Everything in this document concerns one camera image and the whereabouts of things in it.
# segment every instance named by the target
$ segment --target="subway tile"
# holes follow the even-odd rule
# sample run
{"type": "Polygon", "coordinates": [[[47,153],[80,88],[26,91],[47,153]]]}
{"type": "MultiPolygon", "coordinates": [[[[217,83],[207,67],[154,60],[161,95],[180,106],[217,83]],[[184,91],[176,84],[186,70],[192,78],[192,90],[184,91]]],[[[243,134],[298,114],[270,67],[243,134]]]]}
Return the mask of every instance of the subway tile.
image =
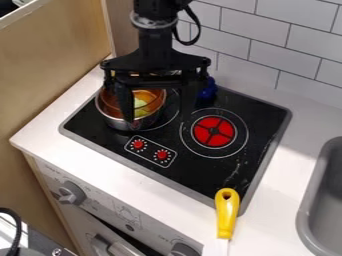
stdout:
{"type": "Polygon", "coordinates": [[[342,64],[323,60],[317,80],[342,87],[342,64]]]}
{"type": "Polygon", "coordinates": [[[332,32],[342,35],[342,8],[340,6],[332,32]]]}
{"type": "Polygon", "coordinates": [[[190,40],[190,23],[185,21],[178,21],[177,24],[178,35],[181,40],[190,40]]]}
{"type": "Polygon", "coordinates": [[[327,105],[342,108],[342,89],[296,75],[281,72],[277,90],[294,93],[327,105]]]}
{"type": "MultiPolygon", "coordinates": [[[[196,13],[202,25],[216,29],[219,28],[220,7],[200,2],[192,2],[190,7],[196,13]]],[[[186,14],[185,11],[179,13],[179,18],[181,20],[194,23],[194,21],[189,17],[189,15],[186,14]]]]}
{"type": "MultiPolygon", "coordinates": [[[[197,34],[196,25],[191,25],[191,36],[197,34]]],[[[202,35],[197,45],[214,51],[226,53],[236,57],[247,59],[249,39],[231,35],[225,32],[209,28],[202,28],[202,35]]]]}
{"type": "Polygon", "coordinates": [[[230,83],[249,83],[274,88],[278,71],[249,61],[219,54],[218,71],[229,78],[230,83]]]}
{"type": "Polygon", "coordinates": [[[335,4],[342,4],[342,0],[324,0],[323,2],[330,2],[330,3],[335,3],[335,4]]]}
{"type": "Polygon", "coordinates": [[[292,26],[287,47],[342,62],[342,36],[292,26]]]}
{"type": "Polygon", "coordinates": [[[252,41],[250,60],[298,75],[314,78],[320,58],[252,41]]]}
{"type": "Polygon", "coordinates": [[[209,4],[215,4],[235,10],[254,12],[256,0],[201,0],[209,4]]]}
{"type": "Polygon", "coordinates": [[[192,46],[185,46],[177,41],[173,40],[173,48],[177,51],[192,54],[192,55],[198,55],[203,56],[211,59],[211,66],[209,66],[209,70],[216,70],[216,63],[217,63],[217,53],[211,50],[207,50],[195,45],[192,46]]]}
{"type": "Polygon", "coordinates": [[[313,0],[259,0],[257,14],[330,31],[337,5],[313,0]]]}
{"type": "Polygon", "coordinates": [[[253,14],[229,9],[222,11],[222,30],[280,46],[285,46],[289,26],[253,14]]]}

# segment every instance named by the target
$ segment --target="white countertop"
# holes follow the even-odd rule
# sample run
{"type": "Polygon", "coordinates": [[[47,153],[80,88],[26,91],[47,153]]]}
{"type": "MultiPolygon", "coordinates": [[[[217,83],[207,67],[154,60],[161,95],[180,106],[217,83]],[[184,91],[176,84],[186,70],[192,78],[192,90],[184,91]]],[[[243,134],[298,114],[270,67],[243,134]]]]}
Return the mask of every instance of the white countertop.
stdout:
{"type": "MultiPolygon", "coordinates": [[[[213,75],[221,86],[286,107],[293,114],[246,213],[238,219],[230,255],[312,255],[299,239],[295,217],[322,146],[342,136],[342,110],[267,87],[247,86],[243,81],[230,84],[224,75],[213,75]]],[[[214,238],[216,215],[212,208],[58,132],[58,126],[102,82],[102,71],[95,68],[13,136],[11,143],[197,241],[214,238]]]]}

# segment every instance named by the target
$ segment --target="yellow object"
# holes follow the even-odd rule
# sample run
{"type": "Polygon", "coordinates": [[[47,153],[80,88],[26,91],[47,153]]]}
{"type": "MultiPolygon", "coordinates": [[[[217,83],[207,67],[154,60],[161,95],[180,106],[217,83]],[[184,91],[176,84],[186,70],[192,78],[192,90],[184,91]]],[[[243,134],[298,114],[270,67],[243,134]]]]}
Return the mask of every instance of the yellow object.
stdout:
{"type": "Polygon", "coordinates": [[[232,239],[235,221],[240,207],[239,194],[230,188],[221,189],[215,196],[217,212],[217,237],[232,239]]]}

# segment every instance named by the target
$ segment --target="red burner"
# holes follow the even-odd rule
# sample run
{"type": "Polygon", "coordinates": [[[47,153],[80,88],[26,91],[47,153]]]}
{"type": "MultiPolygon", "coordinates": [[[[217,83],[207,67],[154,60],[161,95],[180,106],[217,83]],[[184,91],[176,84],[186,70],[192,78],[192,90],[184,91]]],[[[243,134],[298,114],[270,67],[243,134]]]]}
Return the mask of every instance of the red burner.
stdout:
{"type": "Polygon", "coordinates": [[[234,139],[235,129],[225,118],[207,116],[195,123],[193,134],[200,144],[219,148],[228,145],[234,139]]]}

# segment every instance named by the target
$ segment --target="black stovetop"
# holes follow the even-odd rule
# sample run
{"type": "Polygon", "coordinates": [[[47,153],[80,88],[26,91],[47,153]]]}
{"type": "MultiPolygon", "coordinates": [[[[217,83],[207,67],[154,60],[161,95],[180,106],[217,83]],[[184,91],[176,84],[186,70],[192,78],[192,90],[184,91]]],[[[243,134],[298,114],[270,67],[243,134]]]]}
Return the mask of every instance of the black stovetop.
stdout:
{"type": "Polygon", "coordinates": [[[289,112],[219,87],[215,101],[199,103],[182,123],[178,103],[177,93],[169,91],[163,114],[150,130],[125,133],[105,123],[92,99],[61,132],[115,160],[120,155],[130,160],[128,165],[133,161],[147,168],[143,173],[152,178],[158,173],[196,191],[188,195],[209,205],[213,200],[208,198],[219,189],[234,188],[244,212],[290,120],[289,112]]]}

